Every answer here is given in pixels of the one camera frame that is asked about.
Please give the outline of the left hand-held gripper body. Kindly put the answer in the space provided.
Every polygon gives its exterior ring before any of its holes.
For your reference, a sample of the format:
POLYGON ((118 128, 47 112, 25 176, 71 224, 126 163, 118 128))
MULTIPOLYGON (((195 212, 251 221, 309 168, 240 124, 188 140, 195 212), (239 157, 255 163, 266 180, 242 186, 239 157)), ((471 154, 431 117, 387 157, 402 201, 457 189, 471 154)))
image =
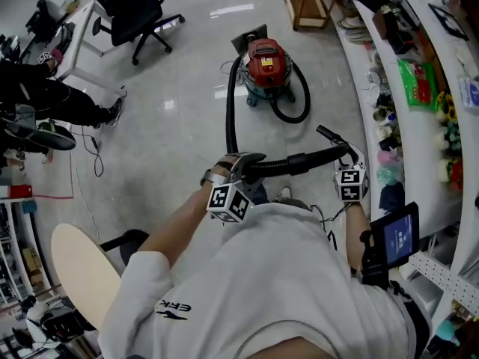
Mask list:
POLYGON ((241 179, 247 176, 245 172, 249 165, 241 174, 230 172, 222 184, 211 182, 207 211, 223 224, 243 222, 247 211, 254 208, 252 197, 246 197, 241 191, 241 179))

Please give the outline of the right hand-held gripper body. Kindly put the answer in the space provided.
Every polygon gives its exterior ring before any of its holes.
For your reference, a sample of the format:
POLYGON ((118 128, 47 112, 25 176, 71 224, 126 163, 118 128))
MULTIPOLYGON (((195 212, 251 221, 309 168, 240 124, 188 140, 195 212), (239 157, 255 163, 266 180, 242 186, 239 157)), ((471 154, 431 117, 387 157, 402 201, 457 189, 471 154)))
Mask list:
POLYGON ((348 168, 340 159, 333 163, 336 192, 344 203, 360 202, 369 188, 366 168, 348 168))

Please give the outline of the person's left forearm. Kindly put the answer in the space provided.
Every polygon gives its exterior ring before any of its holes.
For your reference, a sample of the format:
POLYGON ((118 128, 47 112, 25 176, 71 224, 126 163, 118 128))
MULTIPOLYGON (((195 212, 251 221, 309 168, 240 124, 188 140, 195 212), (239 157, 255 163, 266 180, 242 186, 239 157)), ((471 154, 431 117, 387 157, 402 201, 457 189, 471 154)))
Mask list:
POLYGON ((157 231, 149 235, 138 250, 163 254, 172 268, 207 214, 211 188, 211 185, 205 184, 193 192, 157 231))

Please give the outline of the person's right forearm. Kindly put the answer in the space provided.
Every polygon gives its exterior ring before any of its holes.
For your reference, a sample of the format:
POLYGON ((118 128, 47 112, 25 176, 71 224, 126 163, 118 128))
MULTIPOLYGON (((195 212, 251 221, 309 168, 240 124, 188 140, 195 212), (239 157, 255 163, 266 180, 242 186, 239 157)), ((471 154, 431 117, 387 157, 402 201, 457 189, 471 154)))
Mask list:
POLYGON ((370 222, 364 212, 363 206, 351 203, 346 210, 346 251, 347 260, 353 271, 361 270, 364 244, 360 237, 364 231, 370 229, 370 222))

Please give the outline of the red vacuum cleaner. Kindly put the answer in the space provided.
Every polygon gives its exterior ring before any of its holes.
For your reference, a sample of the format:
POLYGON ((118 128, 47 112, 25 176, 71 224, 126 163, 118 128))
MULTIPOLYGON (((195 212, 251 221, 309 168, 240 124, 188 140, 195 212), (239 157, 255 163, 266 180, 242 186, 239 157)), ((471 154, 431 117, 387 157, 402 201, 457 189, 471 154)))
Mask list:
POLYGON ((292 61, 273 39, 252 40, 239 65, 248 96, 247 105, 255 107, 261 101, 271 102, 286 96, 294 103, 296 97, 290 88, 292 61))

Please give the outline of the person's left hand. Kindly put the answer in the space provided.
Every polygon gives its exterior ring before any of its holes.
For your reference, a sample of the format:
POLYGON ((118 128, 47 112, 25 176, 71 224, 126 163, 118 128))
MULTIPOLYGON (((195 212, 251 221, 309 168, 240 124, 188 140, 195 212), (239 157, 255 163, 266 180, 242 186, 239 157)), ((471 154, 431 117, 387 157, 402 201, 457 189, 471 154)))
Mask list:
POLYGON ((205 171, 203 181, 210 181, 222 184, 228 174, 231 172, 234 163, 237 161, 236 156, 225 155, 211 169, 205 171))

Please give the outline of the person's dark trousers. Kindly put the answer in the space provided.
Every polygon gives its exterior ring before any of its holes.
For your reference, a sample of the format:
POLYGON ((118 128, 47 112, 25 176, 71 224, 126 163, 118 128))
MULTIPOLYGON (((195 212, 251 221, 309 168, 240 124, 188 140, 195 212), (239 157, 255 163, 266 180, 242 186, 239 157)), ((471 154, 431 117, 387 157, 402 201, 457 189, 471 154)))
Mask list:
POLYGON ((268 194, 263 184, 260 184, 257 187, 257 190, 254 192, 251 201, 255 206, 269 203, 268 194))

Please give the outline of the pink cloth bundle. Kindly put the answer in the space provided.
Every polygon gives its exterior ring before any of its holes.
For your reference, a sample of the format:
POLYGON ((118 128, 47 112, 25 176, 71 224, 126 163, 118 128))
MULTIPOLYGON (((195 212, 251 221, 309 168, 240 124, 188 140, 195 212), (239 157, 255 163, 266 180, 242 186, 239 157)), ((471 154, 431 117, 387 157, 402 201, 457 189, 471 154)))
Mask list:
POLYGON ((377 160, 382 167, 387 167, 392 165, 399 166, 403 164, 402 157, 399 156, 395 150, 392 150, 392 151, 380 150, 377 153, 377 160))

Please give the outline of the teal plastic bag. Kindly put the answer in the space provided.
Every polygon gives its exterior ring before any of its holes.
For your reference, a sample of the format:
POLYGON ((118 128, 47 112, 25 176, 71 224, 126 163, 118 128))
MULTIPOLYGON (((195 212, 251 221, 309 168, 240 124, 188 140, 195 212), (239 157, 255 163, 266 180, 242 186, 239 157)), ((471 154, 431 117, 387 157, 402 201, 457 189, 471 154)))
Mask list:
POLYGON ((397 182, 404 182, 402 165, 380 166, 376 172, 376 178, 382 185, 395 185, 397 182))

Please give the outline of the dark blue cloth bundle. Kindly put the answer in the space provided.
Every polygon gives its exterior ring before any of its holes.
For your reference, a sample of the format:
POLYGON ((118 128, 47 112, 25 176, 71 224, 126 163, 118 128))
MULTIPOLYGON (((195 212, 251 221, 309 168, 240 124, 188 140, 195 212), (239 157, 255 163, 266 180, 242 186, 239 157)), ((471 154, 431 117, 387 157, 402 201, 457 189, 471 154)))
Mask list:
POLYGON ((401 182, 385 185, 379 198, 379 208, 386 213, 395 212, 405 206, 405 191, 401 182))

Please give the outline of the white metal shelving unit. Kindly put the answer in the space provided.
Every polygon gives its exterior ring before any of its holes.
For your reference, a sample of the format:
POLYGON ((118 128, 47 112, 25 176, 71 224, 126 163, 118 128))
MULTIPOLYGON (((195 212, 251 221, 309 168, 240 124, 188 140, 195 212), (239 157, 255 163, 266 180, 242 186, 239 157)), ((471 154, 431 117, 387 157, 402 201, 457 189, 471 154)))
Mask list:
POLYGON ((381 57, 391 95, 397 109, 398 124, 402 135, 403 165, 406 202, 414 201, 419 208, 419 227, 422 237, 460 222, 460 231, 450 266, 440 269, 436 260, 426 255, 419 263, 430 281, 448 282, 432 316, 434 328, 446 319, 454 301, 467 311, 479 315, 479 285, 473 286, 460 278, 460 272, 479 258, 479 209, 475 199, 479 196, 479 109, 463 108, 459 78, 464 76, 462 64, 456 57, 455 46, 459 40, 452 37, 441 26, 428 8, 428 0, 407 0, 417 14, 424 30, 432 41, 433 48, 445 72, 454 103, 457 107, 460 132, 463 137, 463 159, 465 186, 455 194, 439 181, 438 166, 441 158, 434 137, 438 123, 428 110, 408 108, 406 95, 397 67, 397 57, 383 40, 372 22, 373 12, 362 3, 356 2, 376 50, 381 57))

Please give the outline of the black chest-mounted screen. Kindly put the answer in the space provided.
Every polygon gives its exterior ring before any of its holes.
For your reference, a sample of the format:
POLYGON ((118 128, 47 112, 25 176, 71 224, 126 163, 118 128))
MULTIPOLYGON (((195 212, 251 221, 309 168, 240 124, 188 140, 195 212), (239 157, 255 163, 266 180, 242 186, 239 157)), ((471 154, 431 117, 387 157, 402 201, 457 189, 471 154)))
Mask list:
POLYGON ((370 224, 360 241, 364 244, 361 274, 364 284, 389 288, 389 272, 418 252, 419 209, 415 202, 370 224))

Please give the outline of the person's white shirt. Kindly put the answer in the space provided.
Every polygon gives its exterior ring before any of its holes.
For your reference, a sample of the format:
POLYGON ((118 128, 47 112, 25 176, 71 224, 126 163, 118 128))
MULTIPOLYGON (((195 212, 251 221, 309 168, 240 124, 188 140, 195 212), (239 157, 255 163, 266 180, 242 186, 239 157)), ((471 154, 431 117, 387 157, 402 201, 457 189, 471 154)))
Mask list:
POLYGON ((353 277, 309 211, 253 208, 215 255, 176 284, 159 252, 138 252, 100 328, 104 359, 246 359, 302 337, 339 359, 415 359, 429 339, 409 287, 353 277))

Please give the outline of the green red snack packet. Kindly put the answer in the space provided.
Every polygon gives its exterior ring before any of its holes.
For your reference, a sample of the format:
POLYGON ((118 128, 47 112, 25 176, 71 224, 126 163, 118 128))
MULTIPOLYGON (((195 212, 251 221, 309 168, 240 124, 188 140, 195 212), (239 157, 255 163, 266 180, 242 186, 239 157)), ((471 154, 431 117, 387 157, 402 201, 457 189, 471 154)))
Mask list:
POLYGON ((418 64, 400 59, 397 65, 402 78, 406 103, 410 108, 420 108, 431 112, 438 110, 439 91, 436 75, 431 63, 418 64))

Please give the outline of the artificial flower bunch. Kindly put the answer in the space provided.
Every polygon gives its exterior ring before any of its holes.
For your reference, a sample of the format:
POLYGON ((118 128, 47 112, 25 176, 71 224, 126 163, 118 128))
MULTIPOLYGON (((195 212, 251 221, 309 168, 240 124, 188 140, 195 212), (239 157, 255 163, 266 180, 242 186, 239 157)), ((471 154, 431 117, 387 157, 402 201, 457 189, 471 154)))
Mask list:
POLYGON ((435 145, 441 153, 438 164, 438 178, 447 183, 451 190, 463 191, 463 154, 460 130, 455 122, 439 127, 435 145))

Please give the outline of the yellow artificial sunflowers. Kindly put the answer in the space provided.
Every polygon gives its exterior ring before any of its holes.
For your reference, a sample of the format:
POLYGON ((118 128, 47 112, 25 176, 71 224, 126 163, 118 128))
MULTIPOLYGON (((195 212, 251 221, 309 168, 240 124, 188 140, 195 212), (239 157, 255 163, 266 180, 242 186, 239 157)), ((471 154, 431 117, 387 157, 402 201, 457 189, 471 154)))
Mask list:
POLYGON ((437 96, 436 119, 440 123, 457 123, 457 113, 453 97, 444 91, 437 96))

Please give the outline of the black round stool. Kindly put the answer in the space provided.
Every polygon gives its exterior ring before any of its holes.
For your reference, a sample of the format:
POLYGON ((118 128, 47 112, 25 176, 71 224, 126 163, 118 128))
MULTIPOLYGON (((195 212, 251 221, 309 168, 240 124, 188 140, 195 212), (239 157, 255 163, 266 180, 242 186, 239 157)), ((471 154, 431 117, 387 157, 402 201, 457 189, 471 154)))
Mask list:
POLYGON ((123 264, 127 266, 130 257, 138 251, 148 237, 149 234, 142 230, 130 229, 121 236, 100 244, 100 247, 105 252, 118 248, 123 264))

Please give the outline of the white slipper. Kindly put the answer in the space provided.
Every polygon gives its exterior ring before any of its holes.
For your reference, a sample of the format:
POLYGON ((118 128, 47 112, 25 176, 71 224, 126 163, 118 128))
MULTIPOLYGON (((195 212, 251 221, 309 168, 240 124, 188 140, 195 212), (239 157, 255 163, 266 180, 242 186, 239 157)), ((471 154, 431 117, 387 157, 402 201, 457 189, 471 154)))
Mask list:
POLYGON ((373 39, 366 28, 346 29, 344 36, 349 43, 366 44, 372 43, 373 39))
POLYGON ((343 30, 366 29, 366 25, 360 16, 344 17, 337 21, 337 26, 343 30))

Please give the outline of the grey metal plate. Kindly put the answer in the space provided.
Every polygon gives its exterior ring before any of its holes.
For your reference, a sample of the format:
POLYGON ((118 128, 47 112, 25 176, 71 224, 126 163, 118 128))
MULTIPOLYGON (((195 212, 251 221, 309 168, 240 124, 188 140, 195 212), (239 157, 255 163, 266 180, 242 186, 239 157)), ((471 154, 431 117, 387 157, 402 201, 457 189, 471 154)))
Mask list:
POLYGON ((259 39, 267 38, 267 25, 262 24, 250 31, 244 32, 231 40, 231 43, 238 55, 241 55, 248 49, 248 45, 259 39))

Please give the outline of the black box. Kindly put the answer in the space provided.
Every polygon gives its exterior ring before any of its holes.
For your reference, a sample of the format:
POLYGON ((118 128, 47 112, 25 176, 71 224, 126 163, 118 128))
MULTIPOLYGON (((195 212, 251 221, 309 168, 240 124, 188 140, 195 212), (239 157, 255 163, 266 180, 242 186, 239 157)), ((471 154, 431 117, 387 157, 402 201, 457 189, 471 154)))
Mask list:
POLYGON ((396 55, 403 55, 411 49, 415 49, 413 37, 405 31, 396 32, 389 40, 389 43, 396 55))

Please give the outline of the blue white packet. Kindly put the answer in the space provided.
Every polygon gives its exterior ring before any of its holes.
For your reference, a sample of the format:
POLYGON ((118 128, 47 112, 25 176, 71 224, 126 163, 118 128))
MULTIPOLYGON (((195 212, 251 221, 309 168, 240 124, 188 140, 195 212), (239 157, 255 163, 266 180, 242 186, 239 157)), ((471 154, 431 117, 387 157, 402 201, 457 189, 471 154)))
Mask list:
POLYGON ((479 81, 469 76, 459 76, 458 83, 463 106, 479 110, 479 81))

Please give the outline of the brown box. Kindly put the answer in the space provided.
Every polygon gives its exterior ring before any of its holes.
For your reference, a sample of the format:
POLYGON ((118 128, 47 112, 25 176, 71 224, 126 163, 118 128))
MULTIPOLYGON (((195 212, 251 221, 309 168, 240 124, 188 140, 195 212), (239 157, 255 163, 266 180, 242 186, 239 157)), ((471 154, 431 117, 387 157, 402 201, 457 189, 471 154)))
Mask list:
POLYGON ((396 16, 391 10, 379 9, 372 21, 383 40, 391 40, 399 30, 396 16))

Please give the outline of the round beige table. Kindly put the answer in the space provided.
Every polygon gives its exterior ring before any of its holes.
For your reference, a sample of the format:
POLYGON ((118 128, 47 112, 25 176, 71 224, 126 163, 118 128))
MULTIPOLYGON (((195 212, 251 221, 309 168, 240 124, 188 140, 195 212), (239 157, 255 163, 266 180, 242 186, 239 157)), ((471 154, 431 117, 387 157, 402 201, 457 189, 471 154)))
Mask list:
POLYGON ((71 224, 52 232, 52 261, 66 295, 97 330, 114 301, 120 275, 105 251, 71 224))

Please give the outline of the black mesh office chair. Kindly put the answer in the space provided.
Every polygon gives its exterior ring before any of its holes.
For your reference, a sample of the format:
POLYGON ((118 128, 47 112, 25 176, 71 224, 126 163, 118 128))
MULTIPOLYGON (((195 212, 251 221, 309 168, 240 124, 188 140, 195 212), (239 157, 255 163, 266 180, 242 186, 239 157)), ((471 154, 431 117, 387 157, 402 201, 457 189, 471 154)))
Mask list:
POLYGON ((165 24, 178 20, 185 22, 185 17, 179 13, 164 17, 162 4, 164 0, 96 0, 100 3, 111 24, 107 28, 101 23, 101 18, 94 21, 92 34, 97 35, 104 31, 109 34, 113 46, 120 46, 141 39, 132 55, 132 64, 138 64, 138 54, 149 36, 155 37, 167 53, 172 52, 172 47, 156 32, 165 24))

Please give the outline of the black green board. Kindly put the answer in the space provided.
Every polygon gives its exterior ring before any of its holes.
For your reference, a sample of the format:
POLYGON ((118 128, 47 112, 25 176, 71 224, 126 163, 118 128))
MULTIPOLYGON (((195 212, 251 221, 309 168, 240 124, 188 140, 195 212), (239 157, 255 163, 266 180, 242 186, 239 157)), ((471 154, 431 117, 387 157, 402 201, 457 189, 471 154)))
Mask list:
POLYGON ((72 133, 53 122, 42 122, 37 127, 6 122, 4 130, 10 136, 51 150, 69 151, 76 147, 72 133))

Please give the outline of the red box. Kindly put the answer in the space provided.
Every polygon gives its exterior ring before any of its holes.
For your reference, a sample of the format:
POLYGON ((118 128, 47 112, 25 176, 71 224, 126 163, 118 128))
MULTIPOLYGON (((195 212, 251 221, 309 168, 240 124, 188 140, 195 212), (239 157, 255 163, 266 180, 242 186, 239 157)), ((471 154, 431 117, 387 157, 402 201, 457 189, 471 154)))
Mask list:
POLYGON ((32 187, 30 185, 11 185, 8 187, 8 197, 11 200, 24 200, 33 198, 32 187))

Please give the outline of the white desk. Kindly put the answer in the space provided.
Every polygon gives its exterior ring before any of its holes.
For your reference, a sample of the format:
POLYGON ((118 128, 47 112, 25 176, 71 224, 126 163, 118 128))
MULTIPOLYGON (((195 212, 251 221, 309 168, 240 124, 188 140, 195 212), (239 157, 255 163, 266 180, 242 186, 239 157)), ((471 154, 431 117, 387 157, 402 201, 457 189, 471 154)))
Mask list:
POLYGON ((120 97, 126 96, 126 88, 123 84, 117 84, 111 82, 107 79, 102 79, 99 76, 94 75, 87 70, 83 70, 79 65, 79 54, 81 48, 85 48, 90 52, 93 52, 99 58, 107 55, 108 53, 114 50, 113 46, 107 48, 103 51, 102 49, 96 47, 94 44, 88 41, 85 37, 87 33, 88 26, 93 23, 93 16, 95 18, 101 18, 111 22, 111 18, 106 14, 105 10, 100 6, 100 4, 91 0, 85 6, 79 8, 68 20, 67 23, 73 23, 73 38, 72 41, 64 53, 63 61, 57 69, 55 77, 61 81, 65 80, 70 76, 74 76, 78 79, 81 79, 87 83, 96 85, 99 88, 108 90, 112 93, 116 93, 120 97))

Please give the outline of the black picture frame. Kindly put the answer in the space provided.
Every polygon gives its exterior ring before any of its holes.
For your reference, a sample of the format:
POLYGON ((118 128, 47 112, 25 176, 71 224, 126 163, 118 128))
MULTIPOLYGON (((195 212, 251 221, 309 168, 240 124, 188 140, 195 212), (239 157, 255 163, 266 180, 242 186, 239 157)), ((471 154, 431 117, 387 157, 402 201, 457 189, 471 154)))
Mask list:
POLYGON ((438 21, 441 23, 442 27, 451 36, 464 41, 469 41, 468 35, 464 32, 458 21, 451 13, 433 4, 428 4, 428 6, 433 12, 433 14, 436 16, 438 21))

